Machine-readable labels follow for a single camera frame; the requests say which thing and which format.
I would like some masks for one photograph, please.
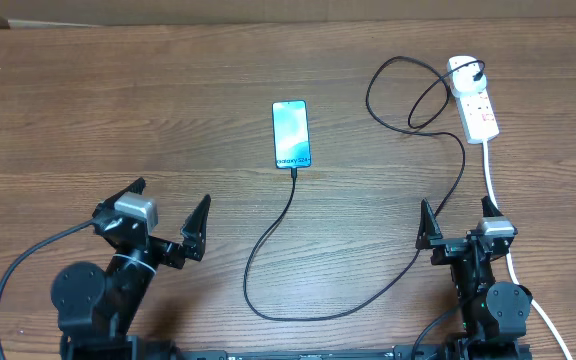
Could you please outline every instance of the charger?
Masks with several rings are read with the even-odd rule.
[[[448,60],[448,71],[476,61],[472,56],[454,56]],[[499,135],[499,126],[488,97],[486,75],[479,76],[479,64],[474,62],[450,74],[450,90],[457,100],[459,117],[469,144],[481,144]]]

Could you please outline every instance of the phone screen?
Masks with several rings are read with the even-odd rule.
[[[303,100],[272,104],[275,160],[280,169],[310,166],[308,115]]]

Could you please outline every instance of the power adapter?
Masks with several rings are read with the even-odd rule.
[[[448,60],[448,71],[475,60],[472,56],[454,56]],[[497,120],[486,91],[486,75],[475,80],[479,71],[479,64],[472,63],[450,74],[450,90],[457,100],[459,116],[470,144],[481,144],[499,135]]]

